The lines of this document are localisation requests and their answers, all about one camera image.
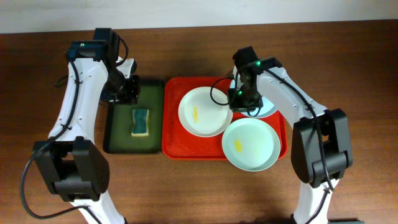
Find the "green yellow sponge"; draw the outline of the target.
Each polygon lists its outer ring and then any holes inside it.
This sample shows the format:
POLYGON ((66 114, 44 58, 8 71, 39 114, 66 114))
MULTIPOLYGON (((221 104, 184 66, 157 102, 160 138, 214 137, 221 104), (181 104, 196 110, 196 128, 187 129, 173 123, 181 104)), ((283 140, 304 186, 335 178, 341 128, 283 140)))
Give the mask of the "green yellow sponge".
POLYGON ((132 111, 132 137, 144 137, 149 135, 149 110, 138 108, 132 111))

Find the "white plate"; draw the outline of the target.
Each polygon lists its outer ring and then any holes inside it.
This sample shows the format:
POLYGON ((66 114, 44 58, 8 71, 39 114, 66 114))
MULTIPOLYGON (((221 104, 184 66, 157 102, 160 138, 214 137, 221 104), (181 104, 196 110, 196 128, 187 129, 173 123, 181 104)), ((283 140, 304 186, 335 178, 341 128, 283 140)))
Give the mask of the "white plate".
POLYGON ((180 101, 178 119, 190 134, 209 138, 222 133, 232 122, 233 112, 226 103, 227 95, 222 91, 202 86, 190 90, 180 101))

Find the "pale green plate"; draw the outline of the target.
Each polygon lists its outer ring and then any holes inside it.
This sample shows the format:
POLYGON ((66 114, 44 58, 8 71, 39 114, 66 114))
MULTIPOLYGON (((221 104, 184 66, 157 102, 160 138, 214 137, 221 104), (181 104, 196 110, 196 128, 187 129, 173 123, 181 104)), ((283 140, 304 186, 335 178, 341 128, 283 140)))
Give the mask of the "pale green plate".
POLYGON ((221 145, 227 160, 248 172, 270 168, 281 152, 280 139, 274 129, 254 118, 231 123, 223 133, 221 145))

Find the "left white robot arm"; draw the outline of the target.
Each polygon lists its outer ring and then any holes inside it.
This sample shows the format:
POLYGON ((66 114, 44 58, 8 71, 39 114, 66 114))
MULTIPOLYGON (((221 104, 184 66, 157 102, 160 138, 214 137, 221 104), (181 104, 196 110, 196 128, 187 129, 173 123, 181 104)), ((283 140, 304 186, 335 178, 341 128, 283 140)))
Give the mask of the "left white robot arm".
POLYGON ((110 169, 95 145, 100 102, 134 104, 140 87, 136 61, 120 58, 125 41, 110 28, 95 29, 91 40, 76 40, 66 52, 67 88, 58 119, 46 141, 33 147, 33 162, 51 194, 71 203, 88 223, 125 223, 108 192, 110 169))

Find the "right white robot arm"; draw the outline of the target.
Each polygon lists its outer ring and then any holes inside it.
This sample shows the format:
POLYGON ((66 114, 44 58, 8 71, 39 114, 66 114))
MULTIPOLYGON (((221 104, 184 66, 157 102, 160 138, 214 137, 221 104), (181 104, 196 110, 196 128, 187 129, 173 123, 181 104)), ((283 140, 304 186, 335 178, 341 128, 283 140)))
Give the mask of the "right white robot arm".
POLYGON ((267 98, 293 129, 291 163, 300 179, 292 223, 328 223, 331 196, 353 164, 348 118, 309 97, 274 57, 259 59, 252 47, 233 55, 235 86, 229 107, 253 115, 267 98))

